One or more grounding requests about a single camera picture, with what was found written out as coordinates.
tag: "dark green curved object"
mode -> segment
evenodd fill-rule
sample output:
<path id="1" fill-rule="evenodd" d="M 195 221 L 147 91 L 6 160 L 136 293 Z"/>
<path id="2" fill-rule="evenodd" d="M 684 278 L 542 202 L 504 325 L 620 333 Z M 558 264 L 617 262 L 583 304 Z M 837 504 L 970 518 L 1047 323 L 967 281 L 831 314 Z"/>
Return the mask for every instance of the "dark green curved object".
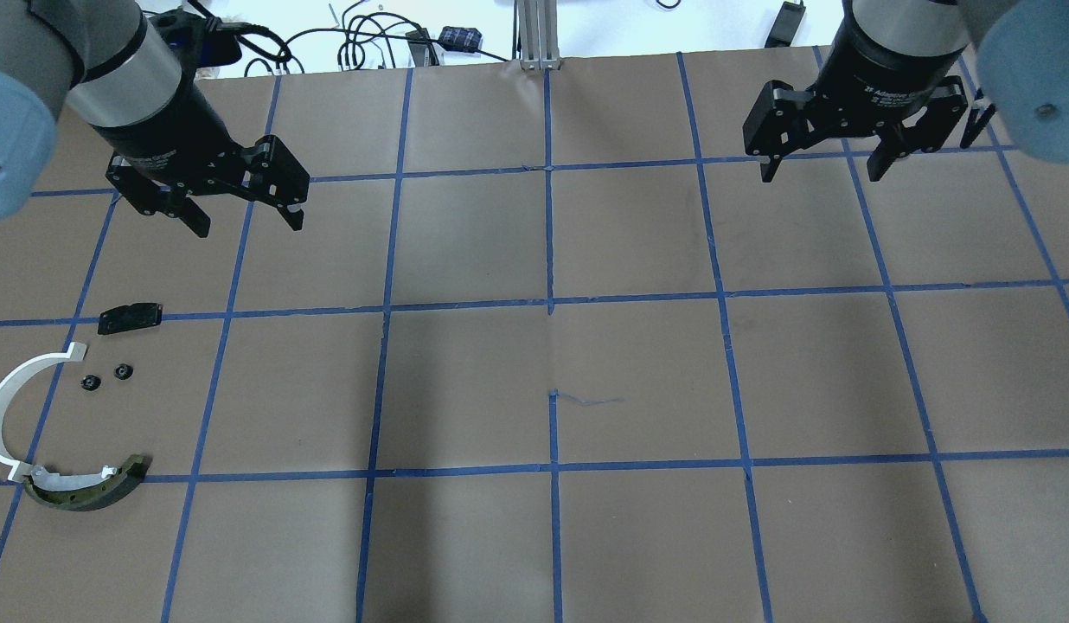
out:
<path id="1" fill-rule="evenodd" d="M 126 498 L 127 494 L 134 492 L 142 482 L 142 478 L 146 477 L 146 469 L 150 466 L 151 458 L 142 454 L 131 454 L 130 458 L 120 467 L 119 472 L 102 484 L 77 488 L 75 492 L 48 492 L 45 488 L 37 488 L 31 477 L 26 477 L 24 490 L 32 500 L 44 507 L 62 512 L 95 512 Z"/>

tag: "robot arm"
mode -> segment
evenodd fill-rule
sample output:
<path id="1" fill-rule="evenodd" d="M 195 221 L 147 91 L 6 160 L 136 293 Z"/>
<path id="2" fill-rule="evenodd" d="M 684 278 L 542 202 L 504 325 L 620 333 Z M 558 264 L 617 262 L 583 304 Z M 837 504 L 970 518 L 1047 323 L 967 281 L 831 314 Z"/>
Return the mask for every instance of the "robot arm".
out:
<path id="1" fill-rule="evenodd" d="M 68 103 L 114 147 L 107 180 L 144 216 L 206 237 L 191 196 L 233 193 L 299 230 L 305 167 L 277 137 L 235 143 L 193 83 L 242 58 L 243 28 L 180 9 L 148 19 L 135 0 L 0 0 L 0 218 L 28 200 Z"/>
<path id="2" fill-rule="evenodd" d="M 843 0 L 845 17 L 815 84 L 771 81 L 743 125 L 761 180 L 834 138 L 877 135 L 871 181 L 897 159 L 942 149 L 969 107 L 946 74 L 977 41 L 978 74 L 1022 151 L 1069 161 L 1069 0 Z M 910 118 L 926 109 L 917 121 Z"/>

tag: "black nut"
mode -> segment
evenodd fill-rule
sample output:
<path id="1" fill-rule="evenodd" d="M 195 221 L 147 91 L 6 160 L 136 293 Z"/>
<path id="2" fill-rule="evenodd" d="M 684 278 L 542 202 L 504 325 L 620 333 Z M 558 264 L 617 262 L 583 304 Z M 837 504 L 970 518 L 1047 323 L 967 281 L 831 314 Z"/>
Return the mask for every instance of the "black nut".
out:
<path id="1" fill-rule="evenodd" d="M 98 375 L 87 375 L 80 379 L 80 388 L 84 391 L 96 391 L 100 388 L 100 377 Z"/>

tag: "white background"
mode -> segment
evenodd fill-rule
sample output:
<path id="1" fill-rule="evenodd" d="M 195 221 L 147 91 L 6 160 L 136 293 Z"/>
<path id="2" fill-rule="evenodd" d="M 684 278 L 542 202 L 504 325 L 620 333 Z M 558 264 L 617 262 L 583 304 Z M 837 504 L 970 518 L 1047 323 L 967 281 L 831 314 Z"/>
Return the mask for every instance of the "white background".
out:
<path id="1" fill-rule="evenodd" d="M 162 12 L 176 7 L 179 0 L 139 3 L 149 11 Z M 350 4 L 332 2 L 334 11 L 341 15 Z M 566 58 L 761 48 L 780 4 L 781 0 L 682 0 L 679 7 L 665 11 L 654 0 L 558 0 L 559 47 Z M 794 46 L 831 43 L 842 20 L 841 0 L 804 0 L 804 4 L 807 12 Z M 265 25 L 284 38 L 309 28 L 336 25 L 328 3 L 322 0 L 205 0 L 205 5 L 224 20 Z M 417 20 L 432 36 L 438 36 L 445 25 L 477 28 L 484 35 L 484 50 L 511 56 L 512 0 L 369 0 L 352 15 L 378 12 L 382 6 L 386 12 Z M 404 31 L 397 28 L 392 33 Z M 270 51 L 275 48 L 268 41 L 253 41 Z M 336 50 L 342 41 L 338 33 L 309 34 L 293 43 L 292 50 L 309 74 L 338 71 Z M 373 46 L 368 48 L 369 66 L 376 66 L 381 56 Z M 398 66 L 410 64 L 406 43 L 392 41 L 392 50 Z M 243 75 L 246 62 L 254 58 L 253 52 L 243 51 L 243 62 L 221 67 L 220 78 Z M 447 52 L 441 60 L 443 64 L 492 62 L 462 52 Z M 296 63 L 292 67 L 297 71 Z M 265 73 L 261 67 L 257 71 Z"/>

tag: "white curved object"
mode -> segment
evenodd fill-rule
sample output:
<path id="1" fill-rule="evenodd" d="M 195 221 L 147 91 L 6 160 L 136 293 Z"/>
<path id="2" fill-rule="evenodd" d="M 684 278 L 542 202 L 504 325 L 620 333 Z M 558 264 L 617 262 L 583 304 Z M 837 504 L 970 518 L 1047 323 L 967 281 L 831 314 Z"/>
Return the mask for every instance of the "white curved object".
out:
<path id="1" fill-rule="evenodd" d="M 7 411 L 7 406 L 12 404 L 12 399 L 16 396 L 17 391 L 29 379 L 41 371 L 67 361 L 83 361 L 84 353 L 88 349 L 89 347 L 84 346 L 83 343 L 69 343 L 69 349 L 64 353 L 40 355 L 34 359 L 29 359 L 20 363 L 19 367 L 0 381 L 0 462 L 12 468 L 7 474 L 7 479 L 12 482 L 24 482 L 25 477 L 31 476 L 31 471 L 34 468 L 28 462 L 21 462 L 19 458 L 10 456 L 7 448 L 4 446 L 4 414 Z"/>

